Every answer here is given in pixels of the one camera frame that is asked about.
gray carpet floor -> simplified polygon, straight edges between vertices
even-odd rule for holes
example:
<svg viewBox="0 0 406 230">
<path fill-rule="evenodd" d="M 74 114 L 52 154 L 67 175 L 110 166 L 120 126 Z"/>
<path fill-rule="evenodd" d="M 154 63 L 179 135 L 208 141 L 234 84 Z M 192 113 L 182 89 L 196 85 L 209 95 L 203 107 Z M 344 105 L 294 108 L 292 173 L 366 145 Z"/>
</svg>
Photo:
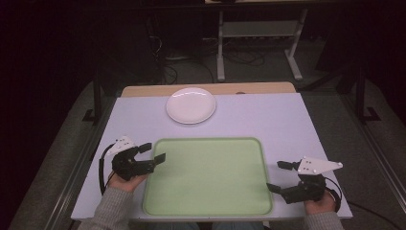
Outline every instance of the gray carpet floor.
<svg viewBox="0 0 406 230">
<path fill-rule="evenodd" d="M 295 81 L 291 75 L 283 49 L 288 41 L 267 40 L 250 44 L 256 48 L 254 55 L 258 66 L 237 63 L 236 60 L 252 58 L 245 49 L 230 48 L 225 60 L 226 82 L 249 81 L 291 81 L 302 87 L 324 76 L 326 73 L 314 70 L 324 42 L 302 41 L 296 53 L 296 60 L 304 75 L 304 80 Z M 177 72 L 176 83 L 210 83 L 215 76 L 215 55 L 213 49 L 204 57 L 193 61 L 173 62 L 170 67 Z M 168 81 L 173 79 L 172 69 L 167 68 Z M 327 157 L 344 163 L 336 176 L 347 199 L 362 205 L 390 219 L 406 229 L 405 211 L 399 204 L 382 170 L 374 146 L 366 135 L 371 134 L 374 142 L 393 168 L 399 180 L 406 184 L 406 128 L 388 107 L 379 89 L 367 82 L 366 106 L 373 107 L 381 121 L 361 125 L 353 113 L 353 93 L 346 96 L 334 91 L 339 78 L 331 80 L 313 92 L 302 93 L 304 103 L 318 132 Z M 51 146 L 31 189 L 23 200 L 11 229 L 76 229 L 78 222 L 70 220 L 81 184 L 90 166 L 89 156 L 97 146 L 103 126 L 83 122 L 87 109 L 93 106 L 92 85 L 83 89 L 68 114 L 54 144 Z M 113 98 L 103 97 L 103 116 L 106 118 L 114 104 Z M 376 215 L 350 206 L 354 217 L 343 219 L 346 229 L 395 229 Z M 143 228 L 142 223 L 135 223 Z M 302 221 L 287 220 L 271 222 L 271 229 L 302 229 Z"/>
</svg>

green tray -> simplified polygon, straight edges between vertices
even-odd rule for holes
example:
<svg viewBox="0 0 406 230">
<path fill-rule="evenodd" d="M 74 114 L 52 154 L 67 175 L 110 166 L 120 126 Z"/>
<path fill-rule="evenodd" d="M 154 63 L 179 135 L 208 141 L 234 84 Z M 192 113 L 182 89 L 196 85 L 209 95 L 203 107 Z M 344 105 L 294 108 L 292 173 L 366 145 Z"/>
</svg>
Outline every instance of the green tray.
<svg viewBox="0 0 406 230">
<path fill-rule="evenodd" d="M 257 216 L 271 212 L 262 148 L 255 138 L 162 139 L 167 160 L 147 180 L 152 216 Z"/>
</svg>

wire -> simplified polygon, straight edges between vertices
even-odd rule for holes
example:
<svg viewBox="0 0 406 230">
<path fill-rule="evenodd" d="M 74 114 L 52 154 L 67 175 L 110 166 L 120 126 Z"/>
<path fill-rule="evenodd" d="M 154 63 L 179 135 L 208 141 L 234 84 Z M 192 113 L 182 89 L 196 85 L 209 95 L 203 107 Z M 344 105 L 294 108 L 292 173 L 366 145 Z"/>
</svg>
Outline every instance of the wire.
<svg viewBox="0 0 406 230">
<path fill-rule="evenodd" d="M 177 71 L 176 71 L 174 68 L 172 68 L 172 67 L 170 67 L 170 66 L 168 66 L 168 65 L 165 65 L 165 66 L 164 66 L 164 69 L 165 69 L 165 68 L 168 68 L 168 69 L 170 69 L 171 71 L 173 71 L 173 75 L 170 74 L 167 70 L 165 70 L 165 73 L 164 73 L 164 76 L 163 76 L 163 78 L 164 78 L 164 84 L 174 84 L 174 83 L 177 83 L 177 77 L 178 77 Z M 173 80 L 172 80 L 171 82 L 168 82 L 168 80 L 167 80 L 167 75 L 173 78 Z"/>
<path fill-rule="evenodd" d="M 334 185 L 335 185 L 335 187 L 337 187 L 337 189 L 338 189 L 338 192 L 340 192 L 340 199 L 342 199 L 343 198 L 343 191 L 341 191 L 341 188 L 340 188 L 340 186 L 338 186 L 338 184 L 337 183 L 335 183 L 334 181 L 332 181 L 330 178 L 328 178 L 328 177 L 325 177 L 325 179 L 327 179 L 327 180 L 329 180 L 329 181 L 331 181 Z"/>
<path fill-rule="evenodd" d="M 158 36 L 150 36 L 149 38 L 152 38 L 153 40 L 158 40 L 159 41 L 159 46 L 156 49 L 156 51 L 153 51 L 152 54 L 155 56 L 155 58 L 159 58 L 159 52 L 162 49 L 162 40 Z"/>
<path fill-rule="evenodd" d="M 237 64 L 246 64 L 246 65 L 250 65 L 250 66 L 262 66 L 265 63 L 265 57 L 266 55 L 273 50 L 275 47 L 277 47 L 282 41 L 283 39 L 280 38 L 278 40 L 275 41 L 275 44 L 272 47 L 268 48 L 268 51 L 261 53 L 261 52 L 256 52 L 256 48 L 253 47 L 254 43 L 259 43 L 259 39 L 250 39 L 251 41 L 254 42 L 248 42 L 247 39 L 244 39 L 243 42 L 245 43 L 245 45 L 247 46 L 247 48 L 249 49 L 248 52 L 244 52 L 244 54 L 248 54 L 250 56 L 252 56 L 252 58 L 249 59 L 244 59 L 242 57 L 240 57 L 238 55 L 238 51 L 236 51 L 236 55 L 229 53 L 229 52 L 224 52 L 223 56 L 225 58 L 227 58 L 229 61 L 233 62 L 233 63 L 237 63 Z"/>
<path fill-rule="evenodd" d="M 104 194 L 105 191 L 105 185 L 104 185 L 104 157 L 105 154 L 110 150 L 114 144 L 109 145 L 104 152 L 101 155 L 101 158 L 99 159 L 99 186 L 101 189 L 101 194 Z"/>
<path fill-rule="evenodd" d="M 106 190 L 108 182 L 110 182 L 110 180 L 111 180 L 111 178 L 113 177 L 114 174 L 115 174 L 115 172 L 113 171 L 113 173 L 111 173 L 111 175 L 108 176 L 107 182 L 105 182 L 105 185 L 104 185 L 104 190 Z"/>
<path fill-rule="evenodd" d="M 343 198 L 343 192 L 341 191 L 341 189 L 340 189 L 340 187 L 338 186 L 338 184 L 335 183 L 334 181 L 332 181 L 330 178 L 325 177 L 325 179 L 331 181 L 331 182 L 337 187 L 338 191 L 340 192 L 340 198 Z M 353 205 L 353 206 L 355 206 L 355 207 L 357 207 L 357 208 L 363 209 L 364 211 L 367 211 L 367 212 L 369 212 L 369 213 L 371 213 L 371 214 L 374 214 L 374 215 L 376 215 L 377 217 L 379 217 L 379 218 L 381 218 L 381 219 L 384 219 L 384 220 L 386 220 L 387 222 L 389 222 L 394 228 L 401 230 L 401 228 L 400 228 L 398 225 L 396 225 L 394 222 L 392 222 L 390 219 L 383 217 L 382 215 L 380 215 L 380 214 L 374 212 L 373 210 L 368 209 L 368 208 L 365 208 L 365 207 L 363 207 L 363 206 L 361 206 L 361 205 L 359 205 L 359 204 L 356 204 L 356 203 L 354 203 L 354 202 L 352 202 L 352 201 L 349 201 L 349 200 L 347 200 L 347 203 L 350 204 L 350 205 Z"/>
<path fill-rule="evenodd" d="M 204 67 L 209 72 L 210 77 L 212 79 L 212 83 L 214 83 L 214 75 L 212 73 L 212 70 L 206 64 L 204 64 L 201 60 L 198 60 L 197 58 L 195 58 L 195 59 L 185 59 L 185 60 L 176 60 L 176 61 L 173 61 L 171 63 L 171 65 L 181 64 L 181 63 L 194 63 L 194 64 L 201 65 L 202 67 Z"/>
<path fill-rule="evenodd" d="M 382 215 L 380 215 L 380 214 L 374 212 L 374 211 L 371 210 L 371 209 L 368 209 L 368 208 L 366 208 L 366 207 L 363 207 L 363 206 L 361 206 L 361 205 L 359 205 L 359 204 L 356 204 L 356 203 L 354 203 L 354 202 L 352 202 L 352 201 L 349 201 L 349 200 L 347 200 L 347 203 L 350 204 L 350 205 L 353 205 L 353 206 L 355 206 L 355 207 L 357 207 L 357 208 L 360 208 L 360 209 L 362 209 L 362 210 L 364 210 L 364 211 L 367 211 L 367 212 L 369 212 L 369 213 L 371 213 L 371 214 L 374 214 L 374 215 L 376 215 L 377 217 L 379 217 L 379 218 L 381 218 L 381 219 L 384 219 L 385 221 L 387 221 L 388 223 L 390 223 L 395 229 L 402 230 L 402 229 L 401 229 L 397 224 L 395 224 L 393 221 L 391 221 L 391 220 L 388 219 L 388 218 L 385 218 L 384 216 L 382 216 Z"/>
</svg>

person's hand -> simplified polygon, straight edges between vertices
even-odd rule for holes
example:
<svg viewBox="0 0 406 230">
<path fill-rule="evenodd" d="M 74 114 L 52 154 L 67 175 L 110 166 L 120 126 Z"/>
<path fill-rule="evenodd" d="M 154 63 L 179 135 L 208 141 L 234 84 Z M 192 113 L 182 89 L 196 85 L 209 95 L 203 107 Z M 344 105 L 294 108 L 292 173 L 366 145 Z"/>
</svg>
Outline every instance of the person's hand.
<svg viewBox="0 0 406 230">
<path fill-rule="evenodd" d="M 307 200 L 304 202 L 304 208 L 307 215 L 325 213 L 325 212 L 334 212 L 335 210 L 335 201 L 333 196 L 325 191 L 322 199 L 319 201 Z"/>
<path fill-rule="evenodd" d="M 126 181 L 114 172 L 112 173 L 113 175 L 110 174 L 111 178 L 108 181 L 108 187 L 120 189 L 129 193 L 133 193 L 137 186 L 147 179 L 147 175 L 145 174 L 131 177 L 130 180 Z"/>
</svg>

gray sleeve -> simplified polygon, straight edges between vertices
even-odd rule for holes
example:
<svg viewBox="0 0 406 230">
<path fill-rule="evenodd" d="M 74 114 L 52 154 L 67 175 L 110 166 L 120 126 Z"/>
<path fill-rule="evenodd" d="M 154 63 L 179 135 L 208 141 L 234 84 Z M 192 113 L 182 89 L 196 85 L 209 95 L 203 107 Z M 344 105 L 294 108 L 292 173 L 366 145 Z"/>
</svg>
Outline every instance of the gray sleeve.
<svg viewBox="0 0 406 230">
<path fill-rule="evenodd" d="M 342 230 L 344 229 L 335 212 L 308 215 L 304 218 L 305 229 L 309 230 Z"/>
<path fill-rule="evenodd" d="M 128 213 L 132 206 L 132 193 L 107 188 L 93 218 L 83 221 L 79 229 L 128 229 Z"/>
</svg>

